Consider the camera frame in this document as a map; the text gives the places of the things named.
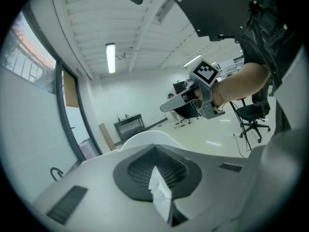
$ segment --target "ceiling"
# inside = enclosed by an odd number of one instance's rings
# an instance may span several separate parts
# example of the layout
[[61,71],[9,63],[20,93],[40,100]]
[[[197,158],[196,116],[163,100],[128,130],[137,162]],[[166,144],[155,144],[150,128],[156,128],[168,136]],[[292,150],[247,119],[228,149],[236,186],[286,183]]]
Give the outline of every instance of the ceiling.
[[129,0],[54,0],[54,3],[74,54],[84,68],[101,78],[110,76],[107,43],[116,44],[115,74],[183,68],[199,54],[210,63],[219,63],[239,56],[241,49],[234,40],[210,42],[208,37],[197,37],[173,0],[144,0],[142,5]]

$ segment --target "desk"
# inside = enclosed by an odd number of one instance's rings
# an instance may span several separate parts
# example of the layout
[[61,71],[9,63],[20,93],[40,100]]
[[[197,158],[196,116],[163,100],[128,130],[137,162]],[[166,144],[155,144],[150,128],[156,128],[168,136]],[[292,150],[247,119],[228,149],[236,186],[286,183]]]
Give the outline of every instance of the desk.
[[144,131],[145,129],[144,122],[140,114],[125,118],[117,123],[114,123],[114,126],[122,142]]

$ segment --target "window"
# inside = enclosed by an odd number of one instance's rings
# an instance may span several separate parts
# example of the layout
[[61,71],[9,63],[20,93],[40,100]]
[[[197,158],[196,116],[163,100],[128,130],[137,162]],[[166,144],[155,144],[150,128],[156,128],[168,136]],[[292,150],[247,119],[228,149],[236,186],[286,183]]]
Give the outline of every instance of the window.
[[0,66],[33,85],[55,93],[56,60],[35,36],[22,12],[14,21],[4,41]]

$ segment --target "white floor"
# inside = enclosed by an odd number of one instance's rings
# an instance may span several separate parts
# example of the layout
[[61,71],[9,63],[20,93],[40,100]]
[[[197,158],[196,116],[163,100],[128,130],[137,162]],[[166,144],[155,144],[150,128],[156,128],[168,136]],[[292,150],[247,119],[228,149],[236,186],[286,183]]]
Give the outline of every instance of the white floor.
[[[245,102],[246,105],[252,104],[251,97],[247,97]],[[266,116],[266,121],[259,120],[258,123],[269,125],[271,131],[268,132],[267,128],[259,128],[263,137],[260,144],[257,142],[259,137],[255,130],[249,131],[247,136],[252,149],[259,145],[266,145],[274,133],[276,100],[273,97],[268,97],[268,102],[271,110]],[[241,101],[234,103],[238,107],[243,106]],[[152,130],[164,131],[188,150],[209,155],[242,157],[237,146],[238,141],[240,152],[247,158],[250,154],[249,146],[247,151],[245,138],[239,137],[242,132],[240,124],[229,103],[224,106],[224,111],[225,115],[210,120],[205,118],[199,118],[197,120],[195,118],[192,119],[191,124],[188,124],[186,120],[183,122],[186,124],[184,127],[177,128],[173,131],[172,128],[175,126],[175,121],[171,120],[163,122],[152,128]]]

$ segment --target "fluorescent light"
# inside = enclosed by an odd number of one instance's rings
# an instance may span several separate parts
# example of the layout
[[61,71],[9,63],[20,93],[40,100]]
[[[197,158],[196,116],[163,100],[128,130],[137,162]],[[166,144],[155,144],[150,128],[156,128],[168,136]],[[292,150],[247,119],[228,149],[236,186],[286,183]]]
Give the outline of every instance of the fluorescent light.
[[206,143],[210,145],[222,146],[221,144],[217,144],[217,143],[210,142],[210,141],[206,141]]
[[197,57],[195,57],[194,59],[192,59],[190,62],[187,62],[184,67],[186,67],[187,65],[191,64],[194,60],[197,60],[200,56],[202,55],[198,55]]
[[106,46],[106,57],[107,57],[107,65],[109,73],[115,73],[115,51],[116,45],[115,43],[108,43]]

